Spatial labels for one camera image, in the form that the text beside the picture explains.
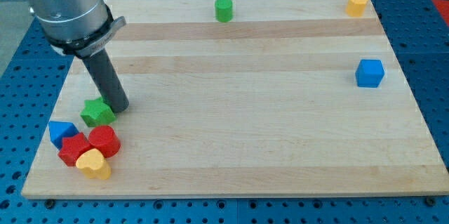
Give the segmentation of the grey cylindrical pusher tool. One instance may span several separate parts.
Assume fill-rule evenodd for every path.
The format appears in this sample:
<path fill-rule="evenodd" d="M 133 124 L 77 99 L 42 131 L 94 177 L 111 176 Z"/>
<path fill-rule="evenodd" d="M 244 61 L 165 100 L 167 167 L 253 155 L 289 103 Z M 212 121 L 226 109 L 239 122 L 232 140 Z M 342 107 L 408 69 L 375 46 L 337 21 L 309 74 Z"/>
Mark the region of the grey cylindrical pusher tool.
<path fill-rule="evenodd" d="M 129 106 L 129 100 L 106 50 L 103 49 L 82 61 L 103 101 L 112 112 L 125 111 Z"/>

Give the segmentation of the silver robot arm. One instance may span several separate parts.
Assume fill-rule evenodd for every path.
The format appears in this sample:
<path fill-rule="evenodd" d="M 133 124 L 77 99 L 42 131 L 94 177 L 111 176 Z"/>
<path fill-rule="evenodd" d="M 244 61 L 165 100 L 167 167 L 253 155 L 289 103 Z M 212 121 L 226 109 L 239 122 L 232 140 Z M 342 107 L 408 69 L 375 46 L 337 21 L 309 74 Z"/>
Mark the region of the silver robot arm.
<path fill-rule="evenodd" d="M 44 36 L 60 55 L 83 61 L 105 103 L 113 112 L 129 106 L 105 46 L 126 25 L 104 0 L 28 0 Z"/>

